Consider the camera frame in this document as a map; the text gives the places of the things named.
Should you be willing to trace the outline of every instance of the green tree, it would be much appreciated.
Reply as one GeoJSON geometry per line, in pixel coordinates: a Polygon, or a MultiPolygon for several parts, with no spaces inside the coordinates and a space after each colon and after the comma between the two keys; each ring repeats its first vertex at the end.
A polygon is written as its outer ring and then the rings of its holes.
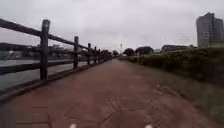
{"type": "Polygon", "coordinates": [[[116,50],[114,50],[112,53],[113,53],[114,56],[118,55],[118,52],[116,50]]]}
{"type": "Polygon", "coordinates": [[[153,49],[150,46],[139,47],[135,50],[135,53],[139,53],[139,55],[147,55],[153,52],[153,49]]]}
{"type": "Polygon", "coordinates": [[[132,48],[127,48],[124,50],[123,53],[126,54],[127,56],[133,56],[135,52],[132,48]]]}

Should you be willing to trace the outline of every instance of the tall building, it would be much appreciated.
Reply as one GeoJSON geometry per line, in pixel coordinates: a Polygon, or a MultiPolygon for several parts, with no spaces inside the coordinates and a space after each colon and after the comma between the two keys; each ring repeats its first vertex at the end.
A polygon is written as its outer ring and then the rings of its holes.
{"type": "Polygon", "coordinates": [[[198,47],[213,47],[224,40],[223,20],[215,18],[214,13],[200,16],[196,22],[198,47]]]}

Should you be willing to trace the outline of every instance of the fence post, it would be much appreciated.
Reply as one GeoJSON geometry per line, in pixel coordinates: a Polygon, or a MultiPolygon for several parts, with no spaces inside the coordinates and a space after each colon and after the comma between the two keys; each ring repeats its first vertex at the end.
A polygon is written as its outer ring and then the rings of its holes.
{"type": "Polygon", "coordinates": [[[94,64],[96,64],[96,59],[97,59],[97,50],[96,47],[94,47],[94,64]]]}
{"type": "Polygon", "coordinates": [[[90,65],[90,53],[91,53],[91,44],[88,43],[87,65],[90,65]]]}
{"type": "Polygon", "coordinates": [[[76,69],[78,67],[78,44],[79,44],[79,37],[75,36],[75,38],[74,38],[73,69],[76,69]]]}
{"type": "Polygon", "coordinates": [[[47,63],[48,63],[48,34],[50,29],[50,21],[43,20],[40,35],[40,78],[47,79],[47,63]]]}

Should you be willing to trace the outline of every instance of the sky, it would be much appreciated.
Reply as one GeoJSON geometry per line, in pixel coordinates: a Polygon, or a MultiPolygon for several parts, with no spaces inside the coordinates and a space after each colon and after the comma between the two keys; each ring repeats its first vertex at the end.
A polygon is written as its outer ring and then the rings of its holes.
{"type": "MultiPolygon", "coordinates": [[[[0,18],[80,44],[120,50],[165,44],[197,45],[196,19],[214,12],[224,19],[223,0],[1,0],[0,18]]],[[[37,45],[39,38],[0,28],[0,42],[37,45]]],[[[49,45],[60,44],[50,41],[49,45]]]]}

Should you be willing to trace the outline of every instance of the paved path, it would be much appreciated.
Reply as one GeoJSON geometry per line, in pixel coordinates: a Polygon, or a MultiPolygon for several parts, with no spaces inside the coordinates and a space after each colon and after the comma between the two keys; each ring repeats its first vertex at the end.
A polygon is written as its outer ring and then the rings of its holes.
{"type": "Polygon", "coordinates": [[[1,106],[0,128],[213,128],[185,100],[113,60],[1,106]]]}

